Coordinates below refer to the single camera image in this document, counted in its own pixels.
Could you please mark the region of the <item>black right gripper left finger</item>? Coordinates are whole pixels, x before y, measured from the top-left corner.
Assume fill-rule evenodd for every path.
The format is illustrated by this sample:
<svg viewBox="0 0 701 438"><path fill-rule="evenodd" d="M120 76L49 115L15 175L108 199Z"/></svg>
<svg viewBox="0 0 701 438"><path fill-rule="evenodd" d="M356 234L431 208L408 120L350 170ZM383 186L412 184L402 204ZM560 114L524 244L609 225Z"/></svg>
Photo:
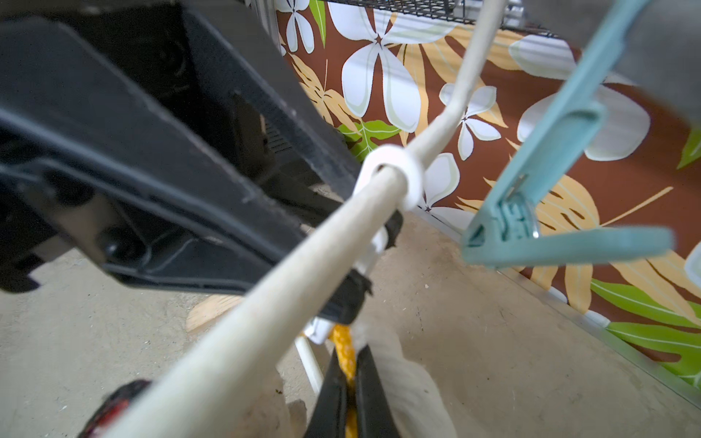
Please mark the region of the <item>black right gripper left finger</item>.
<svg viewBox="0 0 701 438"><path fill-rule="evenodd" d="M332 353L315 410L304 438L344 438L348 409L346 375L339 364L337 352Z"/></svg>

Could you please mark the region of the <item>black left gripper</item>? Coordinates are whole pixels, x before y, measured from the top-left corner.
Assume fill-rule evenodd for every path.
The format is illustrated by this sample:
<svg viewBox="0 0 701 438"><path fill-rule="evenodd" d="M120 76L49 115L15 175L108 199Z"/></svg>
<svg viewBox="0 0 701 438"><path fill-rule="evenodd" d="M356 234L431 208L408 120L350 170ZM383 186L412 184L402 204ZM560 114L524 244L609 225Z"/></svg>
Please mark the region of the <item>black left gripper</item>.
<svg viewBox="0 0 701 438"><path fill-rule="evenodd" d="M1 5L1 288L40 246L135 288L242 294L360 166L240 1Z"/></svg>

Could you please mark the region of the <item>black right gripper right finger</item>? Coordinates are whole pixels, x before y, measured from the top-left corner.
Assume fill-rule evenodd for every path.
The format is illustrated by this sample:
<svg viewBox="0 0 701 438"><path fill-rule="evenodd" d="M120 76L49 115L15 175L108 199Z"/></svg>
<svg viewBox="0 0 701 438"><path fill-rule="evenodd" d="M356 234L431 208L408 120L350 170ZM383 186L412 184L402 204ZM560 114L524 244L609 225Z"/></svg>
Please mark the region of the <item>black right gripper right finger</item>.
<svg viewBox="0 0 701 438"><path fill-rule="evenodd" d="M369 346L357 359L355 402L359 438L399 438Z"/></svg>

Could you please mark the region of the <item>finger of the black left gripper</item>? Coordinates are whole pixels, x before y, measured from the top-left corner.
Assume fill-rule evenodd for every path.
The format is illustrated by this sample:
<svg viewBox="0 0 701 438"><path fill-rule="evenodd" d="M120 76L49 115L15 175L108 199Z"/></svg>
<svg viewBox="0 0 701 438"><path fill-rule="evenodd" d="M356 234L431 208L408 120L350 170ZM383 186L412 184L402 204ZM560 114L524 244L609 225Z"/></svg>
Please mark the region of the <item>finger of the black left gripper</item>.
<svg viewBox="0 0 701 438"><path fill-rule="evenodd" d="M352 269L317 315L318 318L342 325L350 325L356 320L366 296L372 295L370 273L381 255L387 249L395 247L402 226L403 216L395 211L354 262Z"/></svg>

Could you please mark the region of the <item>white yellow cuff glove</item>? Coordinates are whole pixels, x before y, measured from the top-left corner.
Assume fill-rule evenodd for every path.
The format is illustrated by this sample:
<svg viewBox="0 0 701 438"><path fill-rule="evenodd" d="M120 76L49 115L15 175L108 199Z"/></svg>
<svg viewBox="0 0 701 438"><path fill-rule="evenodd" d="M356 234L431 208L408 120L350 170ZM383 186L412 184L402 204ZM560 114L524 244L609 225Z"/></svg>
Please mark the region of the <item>white yellow cuff glove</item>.
<svg viewBox="0 0 701 438"><path fill-rule="evenodd" d="M356 393L361 350L371 351L379 380L404 437L456 437L456 428L436 383L420 364L409 361L396 331L370 315L330 333L341 372L351 394Z"/></svg>

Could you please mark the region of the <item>white clip hanger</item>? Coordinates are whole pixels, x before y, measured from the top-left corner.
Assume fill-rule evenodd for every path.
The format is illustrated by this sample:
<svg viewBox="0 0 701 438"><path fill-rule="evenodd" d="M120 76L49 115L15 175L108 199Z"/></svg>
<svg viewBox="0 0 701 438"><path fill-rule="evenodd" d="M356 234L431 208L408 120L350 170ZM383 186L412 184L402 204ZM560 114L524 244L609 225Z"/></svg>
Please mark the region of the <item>white clip hanger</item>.
<svg viewBox="0 0 701 438"><path fill-rule="evenodd" d="M487 1L449 104L406 147L369 156L361 189L319 226L232 312L107 430L109 437L230 437L291 344L330 299L398 210L416 206L425 170L464 115L501 24Z"/></svg>

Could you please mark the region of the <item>wooden drying rack frame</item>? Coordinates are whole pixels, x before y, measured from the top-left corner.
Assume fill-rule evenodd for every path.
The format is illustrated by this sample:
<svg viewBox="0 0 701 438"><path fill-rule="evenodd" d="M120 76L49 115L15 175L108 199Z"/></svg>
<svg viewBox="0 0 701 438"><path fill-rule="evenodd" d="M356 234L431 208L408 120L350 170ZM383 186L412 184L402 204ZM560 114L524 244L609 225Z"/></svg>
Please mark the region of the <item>wooden drying rack frame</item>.
<svg viewBox="0 0 701 438"><path fill-rule="evenodd" d="M191 335L213 327L243 300L241 296L211 295L195 305L185 319L185 331ZM330 352L325 344L317 345L303 335L295 339L295 348L306 372L310 386L316 395L321 387L330 362Z"/></svg>

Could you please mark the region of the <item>teal clothes peg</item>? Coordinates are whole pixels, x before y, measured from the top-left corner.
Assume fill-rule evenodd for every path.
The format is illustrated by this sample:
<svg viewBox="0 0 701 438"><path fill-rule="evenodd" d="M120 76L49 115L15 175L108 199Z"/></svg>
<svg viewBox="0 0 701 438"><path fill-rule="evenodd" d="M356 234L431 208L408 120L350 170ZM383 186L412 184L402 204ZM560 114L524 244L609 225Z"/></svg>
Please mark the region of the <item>teal clothes peg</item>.
<svg viewBox="0 0 701 438"><path fill-rule="evenodd" d="M625 48L625 35L646 6L616 1L583 51L578 67L500 175L468 225L462 256L469 265L562 266L656 257L675 245L659 226L540 233L535 206L558 184L604 126L608 111L595 91Z"/></svg>

